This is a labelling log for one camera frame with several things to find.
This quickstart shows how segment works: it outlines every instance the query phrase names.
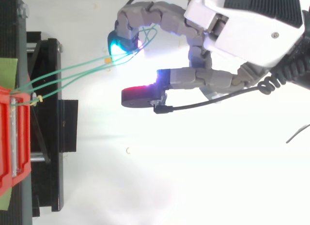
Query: metal rod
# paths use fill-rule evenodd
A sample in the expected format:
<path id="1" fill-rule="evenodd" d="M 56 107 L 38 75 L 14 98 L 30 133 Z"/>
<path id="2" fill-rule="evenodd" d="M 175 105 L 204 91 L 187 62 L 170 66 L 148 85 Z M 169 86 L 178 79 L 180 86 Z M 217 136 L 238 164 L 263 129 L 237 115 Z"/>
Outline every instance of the metal rod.
<path id="1" fill-rule="evenodd" d="M 16 99 L 11 98 L 11 104 L 16 104 Z M 12 177 L 17 176 L 18 171 L 18 148 L 17 148 L 17 107 L 11 107 L 11 158 L 12 158 Z"/>
<path id="2" fill-rule="evenodd" d="M 32 152 L 31 162 L 45 162 L 44 155 L 42 152 Z"/>
<path id="3" fill-rule="evenodd" d="M 34 53 L 36 43 L 27 43 L 27 53 Z"/>

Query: metal bolt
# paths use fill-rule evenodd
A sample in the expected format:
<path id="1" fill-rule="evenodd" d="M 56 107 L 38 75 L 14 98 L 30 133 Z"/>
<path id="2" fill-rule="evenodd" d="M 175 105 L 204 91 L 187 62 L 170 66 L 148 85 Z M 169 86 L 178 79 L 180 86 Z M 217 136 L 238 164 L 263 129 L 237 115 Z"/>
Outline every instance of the metal bolt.
<path id="1" fill-rule="evenodd" d="M 280 34 L 278 32 L 274 32 L 273 34 L 271 34 L 272 38 L 278 38 L 280 36 Z"/>
<path id="2" fill-rule="evenodd" d="M 58 51 L 58 53 L 63 53 L 63 45 L 62 44 L 59 44 L 57 46 L 57 51 Z"/>
<path id="3" fill-rule="evenodd" d="M 26 19 L 29 17 L 29 7 L 27 4 L 23 3 L 18 5 L 17 14 L 22 17 L 23 19 Z"/>
<path id="4" fill-rule="evenodd" d="M 31 93 L 30 98 L 31 98 L 31 100 L 36 100 L 37 99 L 37 94 L 36 93 Z"/>

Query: red container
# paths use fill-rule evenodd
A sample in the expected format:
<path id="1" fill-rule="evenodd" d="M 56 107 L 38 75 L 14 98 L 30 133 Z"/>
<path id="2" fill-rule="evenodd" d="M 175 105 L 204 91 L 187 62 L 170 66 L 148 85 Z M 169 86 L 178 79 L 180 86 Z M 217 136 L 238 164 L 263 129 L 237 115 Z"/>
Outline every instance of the red container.
<path id="1" fill-rule="evenodd" d="M 0 196 L 31 172 L 30 106 L 10 106 L 10 91 L 0 87 Z M 30 100 L 28 94 L 12 96 L 18 103 Z M 17 109 L 17 176 L 12 176 L 11 109 Z"/>

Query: green wire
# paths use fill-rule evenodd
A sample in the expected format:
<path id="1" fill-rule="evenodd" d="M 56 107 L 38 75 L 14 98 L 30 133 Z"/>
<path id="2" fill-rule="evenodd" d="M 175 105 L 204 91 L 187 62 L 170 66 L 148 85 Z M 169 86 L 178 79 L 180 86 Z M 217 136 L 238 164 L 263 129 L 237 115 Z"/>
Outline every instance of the green wire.
<path id="1" fill-rule="evenodd" d="M 158 31 L 157 31 L 156 29 L 154 29 L 154 26 L 152 26 L 151 28 L 146 29 L 146 30 L 143 29 L 143 31 L 145 32 L 145 34 L 146 34 L 146 31 L 148 31 L 148 33 L 146 34 L 146 39 L 149 40 L 149 42 L 147 42 L 145 45 L 142 44 L 142 48 L 138 48 L 138 49 L 136 49 L 135 51 L 126 53 L 126 55 L 125 55 L 124 57 L 122 57 L 122 58 L 120 58 L 120 59 L 118 59 L 118 60 L 121 60 L 121 59 L 123 59 L 123 58 L 129 56 L 130 54 L 134 54 L 134 56 L 132 56 L 129 60 L 127 60 L 127 61 L 125 61 L 125 62 L 123 62 L 123 63 L 120 63 L 120 64 L 116 64 L 116 65 L 114 65 L 114 66 L 120 66 L 120 65 L 123 65 L 123 64 L 129 62 L 129 61 L 132 60 L 142 49 L 144 49 L 145 47 L 147 47 L 147 46 L 149 45 L 149 43 L 150 43 L 151 41 L 154 40 L 154 38 L 156 37 L 156 35 L 157 35 L 157 33 L 158 33 Z M 149 39 L 149 38 L 148 38 L 148 34 L 150 33 L 151 30 L 155 30 L 155 35 L 154 35 L 151 39 Z M 37 87 L 37 88 L 35 88 L 35 89 L 40 89 L 40 88 L 43 88 L 43 87 L 45 87 L 45 86 L 51 85 L 51 84 L 53 84 L 53 83 L 57 83 L 57 82 L 60 82 L 60 81 L 62 81 L 62 80 L 66 80 L 66 79 L 69 79 L 69 78 L 78 76 L 78 75 L 80 75 L 80 74 L 83 74 L 83 75 L 81 75 L 81 76 L 75 78 L 74 80 L 70 81 L 69 83 L 67 83 L 67 84 L 64 85 L 63 87 L 61 87 L 61 88 L 55 90 L 54 92 L 51 92 L 51 93 L 49 93 L 49 94 L 43 96 L 42 99 L 45 99 L 45 98 L 47 98 L 47 97 L 49 97 L 49 96 L 52 96 L 52 95 L 54 95 L 54 94 L 60 92 L 60 91 L 63 90 L 65 87 L 69 86 L 70 84 L 76 82 L 77 80 L 79 80 L 79 79 L 81 79 L 81 78 L 83 78 L 83 77 L 85 77 L 85 76 L 87 76 L 87 75 L 90 75 L 90 74 L 92 74 L 92 73 L 94 73 L 94 72 L 97 72 L 97 71 L 99 71 L 99 70 L 108 69 L 108 68 L 110 68 L 110 67 L 111 67 L 110 65 L 108 65 L 108 66 L 102 65 L 102 66 L 96 67 L 96 68 L 94 68 L 94 69 L 88 70 L 88 71 L 86 71 L 86 72 L 81 72 L 81 73 L 75 74 L 75 75 L 70 76 L 70 77 L 66 77 L 66 78 L 59 79 L 59 80 L 54 80 L 53 82 L 46 83 L 45 85 L 41 85 L 41 86 L 39 86 L 39 87 Z M 33 102 L 38 102 L 38 100 L 37 100 L 37 99 L 36 99 L 36 100 L 31 100 L 31 101 L 24 102 L 24 103 L 14 104 L 14 105 L 12 105 L 12 106 L 28 105 L 28 104 L 31 104 L 31 103 L 33 103 Z"/>
<path id="2" fill-rule="evenodd" d="M 149 42 L 150 42 L 150 39 L 148 38 L 148 35 L 149 35 L 149 33 L 150 33 L 151 30 L 156 30 L 156 29 L 150 28 L 149 31 L 148 31 L 148 33 L 145 32 L 146 37 L 147 37 L 147 39 L 148 39 Z M 141 48 L 141 47 L 139 47 L 138 49 L 136 49 L 136 50 L 133 51 L 133 52 L 136 52 L 136 51 L 139 52 L 139 51 L 140 51 L 140 48 Z M 113 64 L 114 62 L 118 62 L 118 61 L 120 61 L 121 59 L 126 58 L 126 57 L 129 56 L 129 55 L 130 55 L 130 52 L 127 53 L 124 57 L 119 58 L 119 59 L 113 61 L 112 64 L 111 64 L 111 65 L 108 65 L 107 67 L 108 67 L 108 68 L 109 68 L 109 67 L 113 67 L 113 66 L 114 66 L 114 64 Z M 30 93 L 30 92 L 36 91 L 36 90 L 38 90 L 38 89 L 44 88 L 44 87 L 46 87 L 46 86 L 52 85 L 52 84 L 54 84 L 54 83 L 58 83 L 58 82 L 61 82 L 61 81 L 63 81 L 63 80 L 68 80 L 68 79 L 70 79 L 70 78 L 77 77 L 77 76 L 79 76 L 79 75 L 81 75 L 81 74 L 85 74 L 85 73 L 90 72 L 90 71 L 93 71 L 93 70 L 98 70 L 98 69 L 99 69 L 99 70 L 102 70 L 101 67 L 103 67 L 103 66 L 105 66 L 105 65 L 102 65 L 102 66 L 93 68 L 93 69 L 88 70 L 88 71 L 80 72 L 80 73 L 77 73 L 77 74 L 75 74 L 75 75 L 71 75 L 71 76 L 66 77 L 66 78 L 61 78 L 61 79 L 59 79 L 59 80 L 54 80 L 54 81 L 51 81 L 51 82 L 49 82 L 49 83 L 45 83 L 45 84 L 43 84 L 43 85 L 40 85 L 40 86 L 38 86 L 38 87 L 35 87 L 35 88 L 33 88 L 33 89 L 24 90 L 24 91 L 16 92 L 16 93 L 13 92 L 13 95 L 14 95 L 14 94 L 20 94 L 20 93 Z"/>
<path id="3" fill-rule="evenodd" d="M 151 28 L 146 29 L 146 30 L 143 29 L 142 31 L 139 31 L 139 32 L 144 32 L 144 33 L 146 33 L 146 31 L 150 31 L 150 30 L 152 30 L 153 28 L 154 28 L 154 26 L 152 26 Z M 19 87 L 19 88 L 16 88 L 16 89 L 12 90 L 12 91 L 11 91 L 11 94 L 14 93 L 14 92 L 16 92 L 16 91 L 21 91 L 21 89 L 24 89 L 24 88 L 27 88 L 27 87 L 31 86 L 34 82 L 37 82 L 37 81 L 42 80 L 42 79 L 44 79 L 44 78 L 46 78 L 46 77 L 55 75 L 55 74 L 57 74 L 57 73 L 60 73 L 60 72 L 66 71 L 66 70 L 70 70 L 70 69 L 73 69 L 73 68 L 76 68 L 76 67 L 84 66 L 84 65 L 87 65 L 87 64 L 91 64 L 91 63 L 97 62 L 97 61 L 99 61 L 99 60 L 103 60 L 103 59 L 107 59 L 107 58 L 112 58 L 112 57 L 114 57 L 114 56 L 123 56 L 123 55 L 128 56 L 129 54 L 132 54 L 132 53 L 134 53 L 135 51 L 136 51 L 136 50 L 131 51 L 131 52 L 128 52 L 128 53 L 124 53 L 124 54 L 116 54 L 116 55 L 104 56 L 104 57 L 97 58 L 97 59 L 94 59 L 94 60 L 91 60 L 91 61 L 87 61 L 87 62 L 84 62 L 84 63 L 81 63 L 81 64 L 77 64 L 77 65 L 70 66 L 70 67 L 67 67 L 67 68 L 64 68 L 64 69 L 60 69 L 60 70 L 57 70 L 57 71 L 53 71 L 53 72 L 48 73 L 48 74 L 46 74 L 46 75 L 40 76 L 40 77 L 38 77 L 38 78 L 36 78 L 36 79 L 30 81 L 29 83 L 27 83 L 27 84 L 25 84 L 25 85 Z"/>

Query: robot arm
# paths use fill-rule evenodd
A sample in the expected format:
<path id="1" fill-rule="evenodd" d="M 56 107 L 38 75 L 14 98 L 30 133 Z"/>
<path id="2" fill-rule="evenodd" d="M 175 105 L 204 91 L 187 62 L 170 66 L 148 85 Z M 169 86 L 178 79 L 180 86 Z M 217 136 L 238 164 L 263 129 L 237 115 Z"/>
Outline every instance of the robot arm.
<path id="1" fill-rule="evenodd" d="M 283 14 L 264 11 L 265 4 L 256 9 L 253 1 L 192 0 L 187 10 L 166 2 L 139 2 L 123 7 L 118 12 L 113 37 L 120 38 L 127 51 L 137 48 L 139 27 L 158 24 L 167 32 L 186 36 L 189 67 L 167 69 L 165 73 L 160 70 L 152 87 L 124 90 L 122 104 L 130 108 L 164 105 L 168 89 L 200 88 L 208 97 L 212 93 L 234 93 L 256 85 L 300 46 L 305 35 L 303 21 L 309 13 L 302 14 L 297 0 L 283 4 L 288 11 Z M 277 0 L 271 0 L 269 5 L 273 2 L 276 4 Z M 213 70 L 211 51 L 247 62 L 240 66 L 237 75 Z M 273 91 L 270 81 L 279 87 L 277 80 L 277 76 L 268 78 L 259 84 L 260 90 L 263 92 L 263 87 Z M 284 84 L 287 80 L 290 77 L 286 75 L 279 81 Z"/>

